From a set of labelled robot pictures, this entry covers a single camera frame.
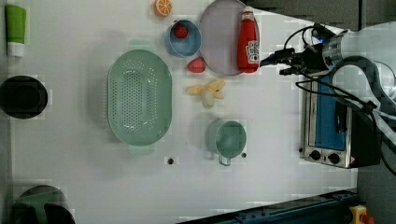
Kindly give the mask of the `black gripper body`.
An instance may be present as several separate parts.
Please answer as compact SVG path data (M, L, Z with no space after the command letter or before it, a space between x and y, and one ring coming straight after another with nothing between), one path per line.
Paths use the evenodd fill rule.
M306 48L303 52L295 52L294 48L277 50L276 54L284 56L285 65L300 70L300 74L315 74L327 69L322 58L322 44L316 44Z

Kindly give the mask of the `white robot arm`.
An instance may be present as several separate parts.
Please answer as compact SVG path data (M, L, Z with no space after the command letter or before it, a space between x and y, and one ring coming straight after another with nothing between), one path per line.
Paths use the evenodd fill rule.
M303 75L313 81L324 71L328 95L362 113L383 141L395 146L395 23L385 22L339 34L320 23L309 27L318 40L297 52L284 47L260 61L285 64L283 76Z

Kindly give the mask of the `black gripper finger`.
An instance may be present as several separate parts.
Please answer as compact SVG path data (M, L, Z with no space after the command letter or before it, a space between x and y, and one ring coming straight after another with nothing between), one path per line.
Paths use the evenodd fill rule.
M281 69L279 71L281 76L300 75L300 70L295 67Z
M273 53L260 61L260 66L266 65L276 65L284 61L284 56L282 54Z

